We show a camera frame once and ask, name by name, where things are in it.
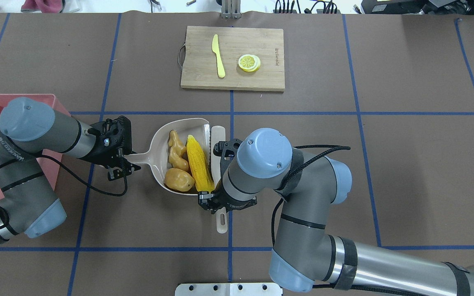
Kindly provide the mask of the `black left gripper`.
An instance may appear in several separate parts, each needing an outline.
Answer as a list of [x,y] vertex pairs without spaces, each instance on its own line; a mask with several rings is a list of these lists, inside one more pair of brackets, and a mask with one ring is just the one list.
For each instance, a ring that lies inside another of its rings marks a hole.
[[91,136],[91,149],[81,159],[107,167],[109,181],[127,178],[141,170],[124,158],[133,153],[131,122],[126,116],[94,123],[83,133]]

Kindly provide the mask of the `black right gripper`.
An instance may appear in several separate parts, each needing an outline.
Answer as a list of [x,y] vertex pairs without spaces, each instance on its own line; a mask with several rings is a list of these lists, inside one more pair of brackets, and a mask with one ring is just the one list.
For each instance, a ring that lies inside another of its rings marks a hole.
[[[211,148],[212,155],[210,157],[211,172],[219,172],[221,176],[227,171],[233,158],[237,154],[237,150],[242,141],[232,139],[229,141],[219,141]],[[244,201],[239,201],[229,196],[223,187],[222,179],[216,182],[216,188],[212,191],[201,191],[198,193],[198,204],[204,210],[210,210],[212,214],[217,210],[224,209],[226,212],[230,210],[242,210],[255,206],[257,204],[256,195],[247,197]]]

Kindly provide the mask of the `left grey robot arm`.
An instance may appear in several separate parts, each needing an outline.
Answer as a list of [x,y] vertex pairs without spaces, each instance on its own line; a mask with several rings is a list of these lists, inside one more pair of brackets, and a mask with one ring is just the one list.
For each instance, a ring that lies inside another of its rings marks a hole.
[[105,167],[108,180],[140,169],[133,154],[130,120],[125,116],[92,125],[28,97],[11,100],[0,113],[0,245],[11,237],[41,236],[67,215],[38,159],[51,150]]

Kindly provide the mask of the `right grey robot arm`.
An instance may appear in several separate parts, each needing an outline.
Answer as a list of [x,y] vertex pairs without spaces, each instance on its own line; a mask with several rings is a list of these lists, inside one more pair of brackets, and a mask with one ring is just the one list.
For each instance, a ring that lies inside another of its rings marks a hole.
[[342,291],[474,296],[474,266],[427,261],[326,234],[330,206],[346,199],[352,175],[344,163],[328,158],[349,147],[324,147],[314,156],[269,128],[244,141],[220,141],[212,150],[221,158],[221,179],[215,190],[200,190],[199,204],[212,212],[242,210],[263,189],[281,196],[269,276],[282,288],[309,292],[320,280],[321,288]]

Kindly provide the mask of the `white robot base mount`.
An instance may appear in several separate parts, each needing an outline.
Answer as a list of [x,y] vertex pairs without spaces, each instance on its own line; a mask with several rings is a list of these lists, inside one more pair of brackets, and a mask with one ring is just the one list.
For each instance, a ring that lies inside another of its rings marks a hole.
[[185,283],[175,289],[175,296],[282,296],[283,289],[273,282]]

